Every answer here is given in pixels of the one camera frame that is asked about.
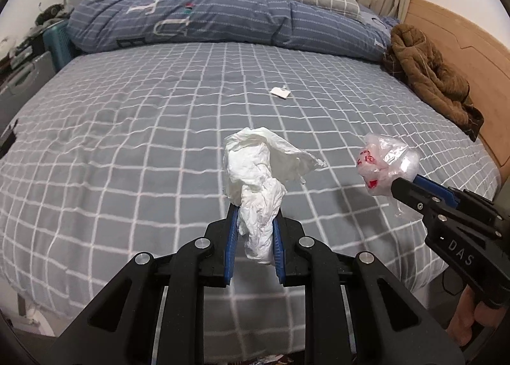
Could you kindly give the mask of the person's right hand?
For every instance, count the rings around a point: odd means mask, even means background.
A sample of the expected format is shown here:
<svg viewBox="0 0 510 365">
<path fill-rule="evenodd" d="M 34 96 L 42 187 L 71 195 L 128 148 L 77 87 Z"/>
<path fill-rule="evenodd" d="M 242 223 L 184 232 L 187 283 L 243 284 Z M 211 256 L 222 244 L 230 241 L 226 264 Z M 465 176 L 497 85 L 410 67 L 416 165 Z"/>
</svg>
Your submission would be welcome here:
<svg viewBox="0 0 510 365">
<path fill-rule="evenodd" d="M 493 309 L 482 301 L 477 301 L 474 290 L 470 286 L 466 286 L 446 331 L 451 339 L 463 347 L 473 335 L 474 323 L 484 327 L 497 328 L 505 317 L 506 311 L 506 306 Z"/>
</svg>

